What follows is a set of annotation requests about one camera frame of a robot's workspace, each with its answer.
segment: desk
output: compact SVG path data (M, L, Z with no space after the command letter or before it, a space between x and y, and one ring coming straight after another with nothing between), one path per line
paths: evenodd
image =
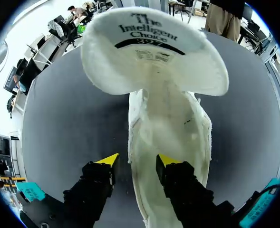
M212 160L207 188L216 204L240 207L280 168L280 110L268 71L253 53L206 32L230 77L224 96L200 97L212 120ZM28 181L63 201L88 161L120 153L120 174L95 227L143 228L127 164L128 95L109 95L86 77L80 48L37 78L28 93L22 149Z
M73 16L66 18L63 22L65 24L70 24L72 21ZM45 36L45 40L46 42L40 47L36 54L32 54L29 56L29 51L25 53L25 56L28 59L32 58L36 62L36 65L40 70L43 70L46 65L52 64L51 60L61 44L61 40L52 34L48 34L47 36Z
M173 16L174 16L174 7L175 6L185 6L185 4L180 3L178 1L168 1L169 15L171 15L170 7L172 7L173 8Z
M247 36L253 40L255 40L256 42L259 42L259 39L255 36L255 34L248 29L248 25L245 24L244 22L241 22L240 25L240 38L238 40L238 44L241 44L241 41L243 39L244 36Z

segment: white cloth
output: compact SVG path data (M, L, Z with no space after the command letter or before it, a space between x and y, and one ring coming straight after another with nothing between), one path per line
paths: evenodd
M58 23L56 23L55 21L53 21L53 20L49 21L48 28L56 30L56 32L58 33L58 35L60 37L64 36L64 31L63 31L62 27Z
M109 94L130 93L128 155L145 225L181 228L157 177L156 155L188 161L206 185L212 123L193 92L226 93L223 60L203 33L144 7L97 15L83 37L92 83Z

